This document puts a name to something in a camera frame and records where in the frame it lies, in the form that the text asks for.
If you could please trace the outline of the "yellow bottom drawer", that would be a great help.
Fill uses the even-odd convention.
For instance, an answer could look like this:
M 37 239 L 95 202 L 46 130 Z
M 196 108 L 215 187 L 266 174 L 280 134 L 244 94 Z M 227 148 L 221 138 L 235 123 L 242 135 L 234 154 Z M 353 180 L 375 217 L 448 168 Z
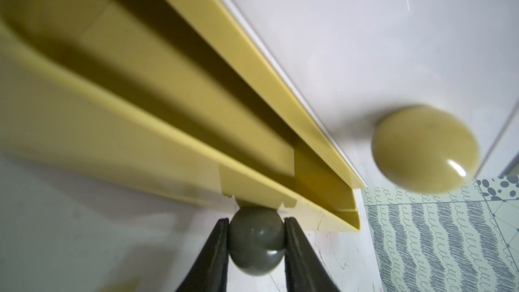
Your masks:
M 358 232 L 362 183 L 221 0 L 1 0 L 1 149 Z

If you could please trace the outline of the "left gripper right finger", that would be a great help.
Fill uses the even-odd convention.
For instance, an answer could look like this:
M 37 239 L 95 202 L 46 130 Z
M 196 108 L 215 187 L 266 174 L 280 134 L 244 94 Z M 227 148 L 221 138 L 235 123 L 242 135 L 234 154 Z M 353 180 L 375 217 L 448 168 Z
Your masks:
M 294 217 L 284 220 L 288 291 L 339 291 Z

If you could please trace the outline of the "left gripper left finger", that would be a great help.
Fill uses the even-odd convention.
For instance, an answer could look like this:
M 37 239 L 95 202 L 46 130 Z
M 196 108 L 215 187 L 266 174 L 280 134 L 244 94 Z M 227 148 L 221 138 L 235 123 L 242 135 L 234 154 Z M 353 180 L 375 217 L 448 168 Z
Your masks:
M 229 219 L 219 219 L 177 291 L 227 290 Z

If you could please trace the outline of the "white drawer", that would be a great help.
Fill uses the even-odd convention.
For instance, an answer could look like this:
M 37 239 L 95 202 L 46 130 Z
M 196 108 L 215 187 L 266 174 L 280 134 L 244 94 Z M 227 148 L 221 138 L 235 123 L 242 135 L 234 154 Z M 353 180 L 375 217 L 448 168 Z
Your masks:
M 478 178 L 518 160 L 518 0 L 223 0 L 369 187 L 371 137 L 429 105 L 477 138 Z

